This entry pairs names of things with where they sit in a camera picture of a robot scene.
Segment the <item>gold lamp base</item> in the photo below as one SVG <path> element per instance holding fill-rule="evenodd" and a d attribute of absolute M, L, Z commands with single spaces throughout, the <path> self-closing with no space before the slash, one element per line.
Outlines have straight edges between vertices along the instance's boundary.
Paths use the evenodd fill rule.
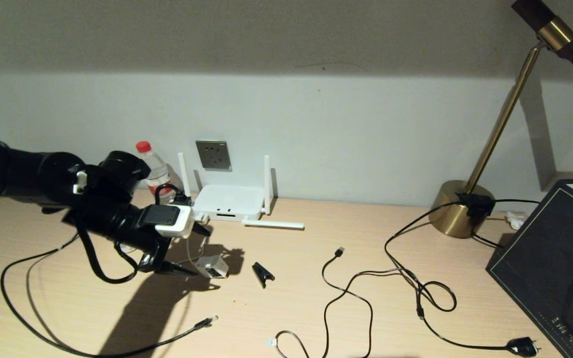
<path fill-rule="evenodd" d="M 443 183 L 441 188 L 439 188 L 437 199 L 432 204 L 432 208 L 448 204 L 448 202 L 460 201 L 457 193 L 466 192 L 467 183 L 467 181 L 463 180 L 451 180 Z M 494 200 L 492 193 L 480 185 L 476 185 L 472 193 L 487 195 Z M 430 219 L 430 224 L 437 230 L 453 238 L 462 239 L 472 237 L 472 233 L 476 233 L 484 222 L 484 219 L 472 220 L 468 216 L 468 207 L 463 204 L 446 206 L 428 215 L 428 218 Z"/>

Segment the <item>robotic arm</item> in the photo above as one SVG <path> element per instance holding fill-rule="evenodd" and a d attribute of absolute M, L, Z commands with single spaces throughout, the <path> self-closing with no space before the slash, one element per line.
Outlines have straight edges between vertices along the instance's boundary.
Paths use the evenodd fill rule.
<path fill-rule="evenodd" d="M 30 153 L 0 142 L 0 196 L 34 202 L 45 214 L 68 208 L 62 222 L 76 227 L 94 273 L 108 283 L 129 281 L 138 270 L 197 275 L 165 261 L 171 238 L 180 231 L 209 236 L 207 229 L 193 222 L 191 207 L 154 204 L 139 209 L 130 204 L 136 185 L 149 173 L 144 161 L 126 152 L 110 152 L 95 166 L 70 153 Z M 88 231 L 114 242 L 134 272 L 118 279 L 105 276 Z M 143 252 L 140 263 L 120 250 L 121 243 Z"/>

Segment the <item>red bottle cap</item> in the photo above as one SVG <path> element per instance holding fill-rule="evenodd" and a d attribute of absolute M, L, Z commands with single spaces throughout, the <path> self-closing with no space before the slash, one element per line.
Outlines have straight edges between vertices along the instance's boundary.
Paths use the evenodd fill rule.
<path fill-rule="evenodd" d="M 138 150 L 139 153 L 145 153 L 152 150 L 152 146 L 148 141 L 139 141 L 136 143 L 136 150 Z"/>

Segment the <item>electrical socket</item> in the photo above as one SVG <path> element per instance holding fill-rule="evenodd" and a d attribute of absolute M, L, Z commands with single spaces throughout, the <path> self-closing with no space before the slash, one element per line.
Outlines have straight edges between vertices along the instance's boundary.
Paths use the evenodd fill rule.
<path fill-rule="evenodd" d="M 203 168 L 231 170 L 226 141 L 196 141 L 196 148 Z"/>

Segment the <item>desk lamp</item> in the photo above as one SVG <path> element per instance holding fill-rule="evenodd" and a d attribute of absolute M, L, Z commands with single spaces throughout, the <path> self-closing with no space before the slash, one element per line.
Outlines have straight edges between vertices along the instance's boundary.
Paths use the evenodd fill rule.
<path fill-rule="evenodd" d="M 530 49 L 516 79 L 516 84 L 503 106 L 470 178 L 468 181 L 451 180 L 443 183 L 432 208 L 448 202 L 462 201 L 462 196 L 466 194 L 483 195 L 494 200 L 493 195 L 486 188 L 478 185 L 477 182 L 507 124 L 508 118 L 510 118 L 514 105 L 521 95 L 521 90 L 530 72 L 532 72 L 541 50 L 548 48 L 560 58 L 567 59 L 573 64 L 573 31 L 561 18 L 556 16 L 541 0 L 517 0 L 512 5 L 512 9 L 537 33 L 539 43 Z M 469 207 L 466 204 L 453 204 L 435 211 L 429 218 L 437 230 L 448 236 L 470 238 L 472 233 L 476 233 L 481 227 L 485 216 L 469 216 L 468 212 Z"/>

